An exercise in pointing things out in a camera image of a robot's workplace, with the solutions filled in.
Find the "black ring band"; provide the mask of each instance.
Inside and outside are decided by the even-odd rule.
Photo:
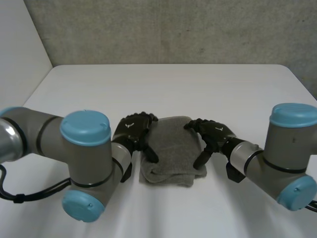
[[[45,128],[48,126],[48,124],[52,120],[54,120],[56,118],[59,118],[59,117],[58,116],[54,116],[54,117],[49,118],[46,122],[44,122],[42,128],[40,129],[40,131],[38,133],[38,136],[36,138],[36,149],[38,150],[39,155],[45,156],[43,154],[43,151],[42,151],[42,148],[41,148],[41,138],[42,138],[43,132],[44,132]]]
[[[270,166],[272,169],[275,169],[275,170],[278,170],[281,172],[285,172],[285,173],[289,173],[289,174],[301,174],[301,173],[304,173],[307,169],[307,168],[304,168],[304,169],[300,169],[300,170],[292,170],[292,169],[282,168],[282,167],[276,166],[276,165],[272,164],[271,162],[267,161],[264,157],[263,157],[263,161],[266,165]]]
[[[251,162],[251,160],[256,157],[258,154],[262,153],[263,150],[258,150],[256,152],[254,152],[246,161],[246,163],[244,164],[244,168],[243,168],[243,172],[244,172],[244,175],[246,176],[247,175],[247,169],[248,169],[248,165],[249,163]]]
[[[116,160],[115,158],[112,158],[112,161],[116,164],[116,165],[118,165],[118,167],[120,168],[120,170],[121,170],[121,173],[122,173],[122,176],[123,176],[123,167],[121,166],[121,164],[118,162],[118,160]]]
[[[75,184],[77,187],[84,187],[84,188],[97,187],[97,186],[100,186],[101,184],[107,182],[107,181],[109,180],[109,178],[111,178],[111,176],[112,176],[112,174],[113,174],[113,170],[114,170],[114,169],[112,169],[111,173],[108,175],[107,178],[105,178],[104,180],[102,180],[102,181],[100,181],[100,182],[96,182],[96,183],[82,184],[82,183],[77,183],[77,182],[75,182],[75,181],[72,180],[71,178],[70,178],[70,180],[71,180],[71,182],[72,182],[73,184]]]
[[[25,156],[27,152],[27,140],[23,130],[19,127],[19,125],[14,120],[10,118],[6,118],[6,117],[2,117],[1,119],[6,120],[8,123],[10,123],[19,133],[22,140],[22,146],[23,146],[22,157]]]

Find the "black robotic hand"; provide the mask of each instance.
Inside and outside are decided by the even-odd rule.
[[[194,162],[195,169],[199,169],[207,163],[213,153],[223,153],[223,146],[227,144],[229,140],[233,140],[236,137],[236,135],[225,124],[218,123],[213,120],[191,120],[189,123],[184,125],[184,128],[192,128],[195,132],[201,135],[203,141],[206,143],[205,149]],[[226,170],[228,178],[234,182],[241,182],[245,178],[243,174],[231,165],[230,160],[226,165]]]
[[[145,112],[127,116],[119,122],[112,141],[125,146],[131,155],[133,151],[143,151],[148,160],[157,163],[159,161],[158,156],[146,143],[146,135],[154,121],[158,121],[158,118]]]

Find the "logo on robotic hand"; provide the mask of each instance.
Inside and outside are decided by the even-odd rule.
[[[129,128],[129,127],[131,127],[131,126],[133,126],[134,125],[134,123],[132,123],[132,124],[130,124],[130,125],[125,125],[127,128]]]

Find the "white wall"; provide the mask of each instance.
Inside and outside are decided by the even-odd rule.
[[[23,105],[51,68],[23,0],[0,0],[0,110]]]

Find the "black cable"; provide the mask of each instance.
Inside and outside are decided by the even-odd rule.
[[[311,210],[313,212],[317,212],[316,208],[313,208],[313,207],[310,207],[310,206],[306,206],[305,208],[308,209],[308,210]]]
[[[306,206],[305,208],[307,208],[308,210],[311,210],[313,212],[317,212],[317,201],[313,200],[311,201],[308,206]]]
[[[70,178],[66,178],[63,181],[58,182],[57,184],[48,187],[40,192],[36,192],[33,194],[25,195],[25,194],[17,194],[12,195],[8,192],[6,192],[3,188],[3,182],[6,176],[6,169],[3,165],[0,165],[1,170],[1,177],[0,177],[0,198],[5,200],[13,201],[14,203],[23,203],[23,202],[29,202],[29,201],[37,201],[43,198],[47,198],[49,196],[52,196],[53,194],[62,191],[67,186],[71,185]]]

